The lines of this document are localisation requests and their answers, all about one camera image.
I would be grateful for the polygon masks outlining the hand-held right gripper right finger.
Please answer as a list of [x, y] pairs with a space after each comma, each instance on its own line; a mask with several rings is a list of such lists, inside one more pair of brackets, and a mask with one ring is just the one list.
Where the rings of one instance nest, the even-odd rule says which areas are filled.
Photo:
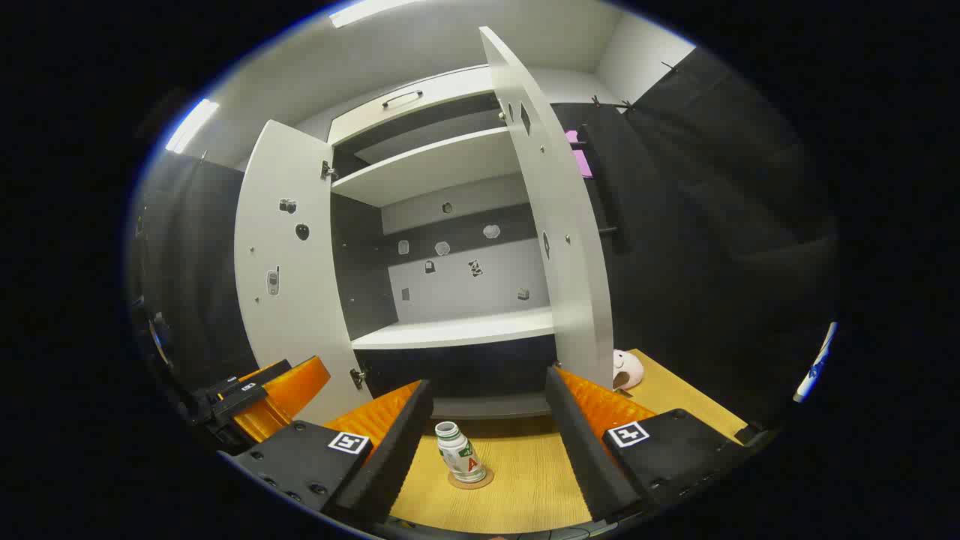
[[750, 458], [692, 412], [654, 413], [559, 367], [546, 371], [545, 397], [594, 520], [664, 512]]

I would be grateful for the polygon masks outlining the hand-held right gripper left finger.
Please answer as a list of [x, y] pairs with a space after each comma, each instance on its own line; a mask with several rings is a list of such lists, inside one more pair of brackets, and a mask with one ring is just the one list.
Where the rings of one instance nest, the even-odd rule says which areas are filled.
[[325, 521], [379, 524], [404, 486], [433, 410], [434, 385], [422, 379], [352, 411], [336, 427], [293, 421], [249, 450], [220, 458]]

